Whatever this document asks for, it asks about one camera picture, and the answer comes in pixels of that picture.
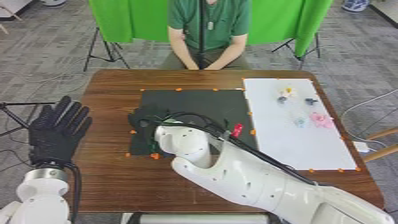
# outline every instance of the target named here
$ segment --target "tripod stand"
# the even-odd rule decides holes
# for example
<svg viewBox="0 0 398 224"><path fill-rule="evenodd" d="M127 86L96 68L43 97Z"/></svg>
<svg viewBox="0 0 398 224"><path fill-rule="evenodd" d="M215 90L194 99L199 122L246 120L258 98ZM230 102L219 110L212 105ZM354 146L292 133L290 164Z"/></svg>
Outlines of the tripod stand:
<svg viewBox="0 0 398 224"><path fill-rule="evenodd" d="M294 42L295 38L292 38L288 40L288 42L276 48L276 50L272 51L272 53L283 48L287 47L295 55L295 50L292 49L292 46L290 46L290 43ZM299 66L299 70L302 70L302 67L304 67L304 63L306 63L306 57L308 55L317 51L317 54L318 54L318 58L320 58L320 35L318 33L315 34L315 48L313 50L306 51L302 57L297 57L295 56L295 59L301 61L301 66Z"/></svg>
<svg viewBox="0 0 398 224"><path fill-rule="evenodd" d="M123 48L121 48L121 45L118 43L109 43L103 40L103 46L105 46L109 58L103 58L103 57L98 57L98 56L93 55L98 35L102 35L102 34L100 34L100 28L96 27L96 33L95 33L93 42L91 42L91 49L89 49L89 54L88 54L88 58L86 58L84 72L88 71L91 58L102 59L107 62L116 62L118 60L121 60L127 68L130 69L127 60L125 60L121 52L119 52L119 50Z"/></svg>
<svg viewBox="0 0 398 224"><path fill-rule="evenodd" d="M50 104L56 104L56 103L54 102L47 102L47 103L6 103L4 102L4 103L0 103L0 110L9 115L11 119L16 121L16 123L20 124L20 127L16 127L13 130L0 133L0 137L13 134L22 129L29 129L29 124L31 124L31 121L32 121L32 117L34 117L38 108L40 108L41 105L50 105ZM31 114L29 114L29 119L24 121L24 119L18 117L18 115L13 113L13 111L9 110L8 107L9 106L31 106L31 105L34 105L34 109L32 109Z"/></svg>

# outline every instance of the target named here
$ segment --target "green screen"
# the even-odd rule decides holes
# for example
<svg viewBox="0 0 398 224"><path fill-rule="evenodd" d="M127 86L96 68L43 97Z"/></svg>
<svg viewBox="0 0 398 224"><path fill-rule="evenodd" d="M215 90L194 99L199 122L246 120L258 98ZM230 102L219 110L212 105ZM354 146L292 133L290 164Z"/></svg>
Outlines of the green screen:
<svg viewBox="0 0 398 224"><path fill-rule="evenodd" d="M89 0L109 42L134 38L167 42L167 0ZM333 0L253 0L249 44L297 39L301 57L313 42Z"/></svg>

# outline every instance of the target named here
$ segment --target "stand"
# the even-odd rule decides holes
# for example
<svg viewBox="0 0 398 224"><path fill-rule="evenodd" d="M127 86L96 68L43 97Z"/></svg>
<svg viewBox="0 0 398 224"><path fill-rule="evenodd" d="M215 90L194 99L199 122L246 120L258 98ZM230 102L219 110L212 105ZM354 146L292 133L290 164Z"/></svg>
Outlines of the stand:
<svg viewBox="0 0 398 224"><path fill-rule="evenodd" d="M50 105L50 104L56 104L56 103L50 103L50 102L47 102L47 103L0 103L0 110L9 115L11 119L16 121L16 123L20 124L18 128L15 128L13 130L0 133L0 137L4 137L6 135L9 135L16 131L20 131L24 128L29 129L29 123L32 121L32 117L34 117L38 108L41 105ZM13 111L9 110L8 106L29 106L29 105L34 105L34 109L31 111L29 119L27 119L27 121L24 121L22 118L13 113Z"/></svg>
<svg viewBox="0 0 398 224"><path fill-rule="evenodd" d="M290 51L292 51L292 53L294 53L294 55L295 55L295 50L294 50L292 47L290 47L290 43L292 43L294 40L295 40L295 38L292 38L292 39L288 40L288 42L276 48L276 50L272 51L272 53L274 53L283 47L288 47L288 49L290 49ZM313 50L311 50L311 51L306 51L302 57L297 57L297 56L295 56L295 59L301 61L299 70L302 70L302 67L304 67L306 57L308 57L308 55L310 55L315 51L317 51L318 58L320 58L320 35L318 35L318 33L315 34L315 48L313 48Z"/></svg>
<svg viewBox="0 0 398 224"><path fill-rule="evenodd" d="M199 0L199 13L201 13L201 22L199 22L199 69L205 69L205 35L207 35L207 24L205 24L205 15L207 15L207 0Z"/></svg>
<svg viewBox="0 0 398 224"><path fill-rule="evenodd" d="M121 45L118 43L109 43L103 40L103 46L105 46L109 58L102 58L102 57L93 55L98 35L102 35L102 34L100 34L100 28L96 27L96 33L95 33L95 38L93 38L93 42L91 42L91 50L89 50L88 59L86 59L86 65L84 65L84 72L88 71L91 58L102 59L107 62L116 62L118 60L121 60L127 68L130 69L128 63L125 61L125 58L123 58L119 50L118 50L118 48L123 49Z"/></svg>

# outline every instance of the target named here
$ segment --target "white paper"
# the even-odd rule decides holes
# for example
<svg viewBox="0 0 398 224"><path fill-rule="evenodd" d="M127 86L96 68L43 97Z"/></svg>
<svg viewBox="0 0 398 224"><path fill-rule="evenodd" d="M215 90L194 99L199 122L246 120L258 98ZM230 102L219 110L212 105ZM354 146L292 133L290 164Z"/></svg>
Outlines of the white paper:
<svg viewBox="0 0 398 224"><path fill-rule="evenodd" d="M297 94L281 104L278 98L287 88ZM297 170L354 170L356 161L338 128L317 127L310 119L313 112L329 115L311 80L246 79L246 97L262 152ZM306 104L306 98L318 100L315 106ZM295 125L299 117L308 121L304 128Z"/></svg>

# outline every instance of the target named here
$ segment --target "table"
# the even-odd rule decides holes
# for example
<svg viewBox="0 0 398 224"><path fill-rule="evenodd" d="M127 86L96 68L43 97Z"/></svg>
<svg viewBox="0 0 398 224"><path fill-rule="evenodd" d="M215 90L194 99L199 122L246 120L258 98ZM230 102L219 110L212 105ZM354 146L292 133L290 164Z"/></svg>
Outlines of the table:
<svg viewBox="0 0 398 224"><path fill-rule="evenodd" d="M127 157L130 148L128 113L141 103L146 89L233 89L244 87L242 78L308 78L317 91L361 172L317 171L301 173L329 182L381 208L384 198L359 153L349 140L331 102L315 76L302 71L160 71L102 70L93 77L84 95L91 107L93 127L77 151L84 190L80 212L260 212L230 203L210 193L171 168L171 159Z"/></svg>

